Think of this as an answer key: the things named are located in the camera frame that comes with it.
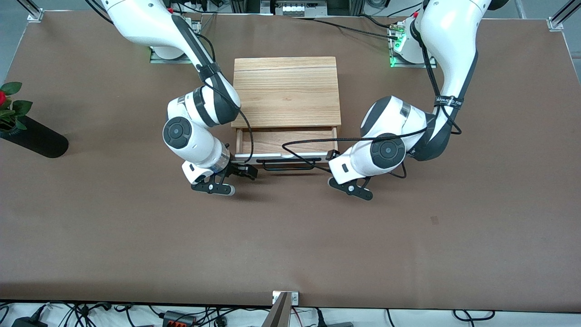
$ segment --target wooden drawer box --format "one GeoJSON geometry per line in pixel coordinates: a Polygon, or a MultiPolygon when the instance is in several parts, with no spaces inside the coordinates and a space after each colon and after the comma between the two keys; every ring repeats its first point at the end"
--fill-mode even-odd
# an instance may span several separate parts
{"type": "MultiPolygon", "coordinates": [[[[234,88],[254,137],[251,164],[291,159],[281,145],[290,141],[335,138],[341,125],[335,57],[238,58],[234,88]]],[[[239,116],[236,130],[237,160],[250,154],[250,133],[239,116]]],[[[305,158],[325,162],[337,142],[289,146],[305,158]]]]}

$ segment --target black metal handle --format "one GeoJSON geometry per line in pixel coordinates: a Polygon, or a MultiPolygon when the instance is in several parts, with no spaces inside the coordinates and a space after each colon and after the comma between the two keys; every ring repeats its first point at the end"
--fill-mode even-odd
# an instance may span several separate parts
{"type": "MultiPolygon", "coordinates": [[[[308,159],[309,162],[311,162],[313,165],[317,162],[317,161],[321,161],[321,158],[310,158],[308,159]]],[[[289,159],[258,159],[256,161],[258,164],[262,164],[262,168],[266,171],[269,172],[282,172],[282,171],[286,171],[286,170],[311,170],[312,168],[314,168],[311,165],[307,165],[307,166],[301,166],[301,167],[268,167],[266,164],[300,164],[304,161],[297,161],[297,159],[294,158],[289,158],[289,159]]]]}

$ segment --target white robotic arm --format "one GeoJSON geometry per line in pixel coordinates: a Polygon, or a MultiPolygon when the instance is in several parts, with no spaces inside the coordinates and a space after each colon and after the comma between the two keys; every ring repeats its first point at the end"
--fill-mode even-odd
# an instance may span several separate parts
{"type": "Polygon", "coordinates": [[[444,151],[478,59],[476,31],[490,1],[426,0],[416,19],[398,24],[413,36],[402,53],[415,54],[417,60],[427,49],[442,67],[444,85],[435,90],[434,110],[425,113],[396,97],[378,100],[363,119],[361,136],[383,139],[359,141],[330,160],[331,187],[370,200],[371,192],[358,186],[357,179],[388,173],[406,155],[425,161],[444,151]]]}
{"type": "Polygon", "coordinates": [[[189,24],[172,15],[161,0],[102,0],[115,27],[133,43],[179,49],[190,59],[204,86],[172,100],[163,129],[166,145],[182,159],[192,189],[233,195],[223,184],[230,174],[256,177],[256,168],[231,162],[227,146],[207,130],[232,122],[240,111],[238,94],[212,60],[189,24]]]}

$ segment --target black vase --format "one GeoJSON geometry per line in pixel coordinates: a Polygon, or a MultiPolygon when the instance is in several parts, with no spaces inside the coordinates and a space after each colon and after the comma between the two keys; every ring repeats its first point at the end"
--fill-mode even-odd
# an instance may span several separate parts
{"type": "Polygon", "coordinates": [[[48,158],[57,158],[69,148],[69,141],[59,133],[44,126],[30,117],[18,120],[26,126],[22,130],[14,127],[9,131],[0,131],[0,138],[8,140],[48,158]]]}

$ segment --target brown table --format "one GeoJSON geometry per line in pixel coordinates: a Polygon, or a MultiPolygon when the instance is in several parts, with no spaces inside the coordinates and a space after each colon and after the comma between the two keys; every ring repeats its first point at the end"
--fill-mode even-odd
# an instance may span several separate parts
{"type": "MultiPolygon", "coordinates": [[[[335,56],[341,136],[386,95],[433,101],[378,38],[279,16],[219,16],[207,36],[230,79],[238,57],[335,56]]],[[[408,160],[406,180],[373,178],[373,201],[318,172],[233,178],[229,198],[191,191],[162,141],[168,101],[200,86],[193,67],[149,64],[93,12],[46,13],[7,80],[71,147],[0,142],[0,298],[267,305],[298,290],[307,306],[579,311],[581,88],[564,39],[484,20],[478,47],[464,134],[408,160]]]]}

